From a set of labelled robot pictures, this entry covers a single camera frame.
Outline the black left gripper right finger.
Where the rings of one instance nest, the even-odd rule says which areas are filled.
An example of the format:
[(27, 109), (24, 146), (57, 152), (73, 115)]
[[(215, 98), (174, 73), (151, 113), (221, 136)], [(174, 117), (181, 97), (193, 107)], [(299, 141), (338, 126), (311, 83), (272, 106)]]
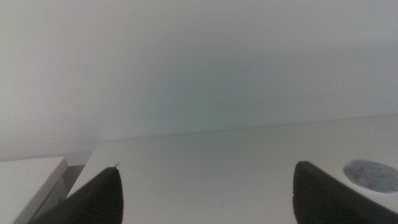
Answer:
[(296, 164), (292, 204), (303, 224), (397, 224), (397, 212), (370, 200), (308, 161)]

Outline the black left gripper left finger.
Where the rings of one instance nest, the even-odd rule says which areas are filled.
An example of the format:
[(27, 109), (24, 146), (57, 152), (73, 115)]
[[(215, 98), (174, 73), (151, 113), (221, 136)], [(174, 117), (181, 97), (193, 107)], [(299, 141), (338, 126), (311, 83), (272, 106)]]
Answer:
[(122, 224), (123, 213), (120, 173), (116, 167), (107, 167), (29, 224)]

